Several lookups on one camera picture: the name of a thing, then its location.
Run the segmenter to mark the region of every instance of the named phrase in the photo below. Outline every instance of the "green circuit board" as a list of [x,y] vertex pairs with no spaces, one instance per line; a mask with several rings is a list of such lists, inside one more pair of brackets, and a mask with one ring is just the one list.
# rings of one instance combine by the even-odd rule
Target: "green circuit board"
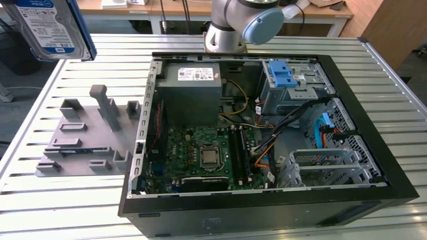
[[[252,128],[244,128],[243,134],[245,146],[251,149],[256,143]],[[252,181],[247,184],[235,184],[229,147],[228,128],[171,128],[168,130],[164,176],[171,179],[220,176],[229,178],[229,190],[263,188],[260,174],[253,174]],[[204,167],[201,164],[204,149],[219,150],[220,165],[216,168]]]

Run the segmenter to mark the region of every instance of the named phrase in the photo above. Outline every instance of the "wooden desk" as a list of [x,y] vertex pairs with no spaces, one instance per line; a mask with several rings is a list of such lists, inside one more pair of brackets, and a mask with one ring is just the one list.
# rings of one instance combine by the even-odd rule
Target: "wooden desk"
[[[161,34],[161,6],[160,0],[149,0],[147,5],[128,5],[128,8],[101,9],[101,0],[77,0],[84,19],[104,20],[149,20],[152,33]],[[168,21],[184,21],[184,8],[181,0],[163,0],[164,14]],[[212,4],[208,2],[188,1],[189,18],[192,21],[209,21]],[[340,11],[331,10],[329,7],[316,7],[309,5],[304,9],[307,24],[332,25],[327,36],[337,37],[348,19],[354,17],[352,12],[344,6]],[[5,10],[0,7],[0,18],[7,17]],[[284,23],[303,22],[303,15],[297,14]]]
[[[161,21],[161,5],[160,0],[151,0],[152,8],[149,14],[152,33],[160,34],[160,21]],[[184,21],[184,7],[181,0],[163,0],[164,7],[164,15],[165,19],[169,21]],[[188,9],[189,9],[189,19],[191,21],[209,21],[211,20],[211,9],[212,4],[209,2],[195,2],[188,1]],[[329,7],[316,7],[315,5],[309,5],[304,9],[305,15],[305,23],[307,24],[331,24],[332,27],[328,31],[328,37],[337,37],[344,28],[345,22],[348,19],[354,17],[350,9],[343,6],[340,11],[335,11],[329,9]],[[297,14],[289,20],[284,20],[284,23],[301,23],[303,22],[303,14]]]
[[[151,0],[152,8],[151,14],[160,15],[161,14],[161,6],[160,0]],[[188,2],[188,9],[189,9],[189,17],[191,16],[211,16],[212,4],[209,2]],[[164,14],[165,15],[183,15],[184,8],[183,8],[183,1],[181,0],[163,0],[163,7],[164,7]],[[354,17],[352,12],[350,9],[343,6],[339,11],[329,9],[329,7],[316,7],[315,5],[309,5],[304,9],[304,14],[307,18],[345,18],[351,19]]]
[[[101,0],[77,0],[84,19],[105,20],[149,20],[153,1],[147,5],[128,4],[127,8],[101,9]],[[0,18],[8,18],[5,9],[0,4]]]

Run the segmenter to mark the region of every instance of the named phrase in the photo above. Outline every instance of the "table leg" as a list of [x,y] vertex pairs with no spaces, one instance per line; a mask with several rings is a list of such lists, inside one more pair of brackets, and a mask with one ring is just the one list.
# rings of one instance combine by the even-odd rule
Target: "table leg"
[[151,15],[149,16],[149,22],[151,22],[151,29],[152,29],[152,34],[161,34],[161,17],[159,15]]
[[328,38],[336,38],[340,36],[345,22],[347,18],[335,18],[335,23],[327,33]]

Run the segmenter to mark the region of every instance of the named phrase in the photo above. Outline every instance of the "open computer tower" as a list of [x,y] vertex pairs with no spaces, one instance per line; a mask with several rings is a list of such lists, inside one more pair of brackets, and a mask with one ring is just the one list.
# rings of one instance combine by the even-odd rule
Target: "open computer tower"
[[147,237],[344,225],[416,197],[329,56],[153,53],[119,206]]

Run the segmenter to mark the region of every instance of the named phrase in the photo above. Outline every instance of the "ram slot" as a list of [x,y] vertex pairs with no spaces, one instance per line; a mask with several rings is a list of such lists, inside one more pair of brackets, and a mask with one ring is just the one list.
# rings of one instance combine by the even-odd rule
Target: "ram slot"
[[244,182],[244,175],[243,175],[243,167],[241,167],[241,160],[240,160],[240,138],[239,134],[236,133],[233,127],[228,129],[228,141],[229,141],[229,154],[231,154],[231,166],[232,166],[232,178],[236,185],[243,185]]
[[239,153],[240,153],[240,166],[241,166],[241,174],[244,176],[243,182],[251,182],[251,165],[249,165],[249,152],[247,149],[247,143],[245,143],[245,136],[241,130],[241,126],[240,129],[236,130],[237,134],[239,134],[239,142],[240,142],[240,146],[239,146]]

